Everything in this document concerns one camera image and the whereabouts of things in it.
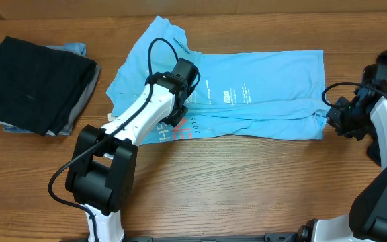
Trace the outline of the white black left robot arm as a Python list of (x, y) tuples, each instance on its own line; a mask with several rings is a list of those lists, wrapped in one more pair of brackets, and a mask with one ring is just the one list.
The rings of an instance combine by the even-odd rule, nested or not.
[(149, 77), (122, 115), (101, 128), (82, 129), (65, 188), (88, 210), (87, 241), (123, 241), (120, 209), (133, 186), (138, 148), (157, 124), (180, 123), (199, 76), (192, 62), (180, 58), (172, 71)]

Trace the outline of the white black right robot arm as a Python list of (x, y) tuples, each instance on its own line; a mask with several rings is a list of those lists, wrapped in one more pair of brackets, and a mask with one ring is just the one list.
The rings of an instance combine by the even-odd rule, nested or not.
[(362, 140), (376, 135), (381, 172), (357, 196), (349, 214), (311, 220), (288, 241), (387, 241), (387, 64), (368, 65), (355, 97), (340, 97), (327, 112), (327, 122), (339, 136)]

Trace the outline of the light blue printed t-shirt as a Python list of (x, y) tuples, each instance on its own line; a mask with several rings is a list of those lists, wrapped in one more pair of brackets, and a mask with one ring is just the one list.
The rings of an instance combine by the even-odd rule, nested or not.
[(157, 125), (145, 143), (227, 134), (320, 140), (328, 107), (321, 50), (203, 54), (190, 50), (184, 29), (157, 17), (138, 39), (107, 89), (112, 114), (122, 114), (144, 89), (150, 71), (170, 71), (176, 58), (195, 64), (200, 80), (177, 126)]

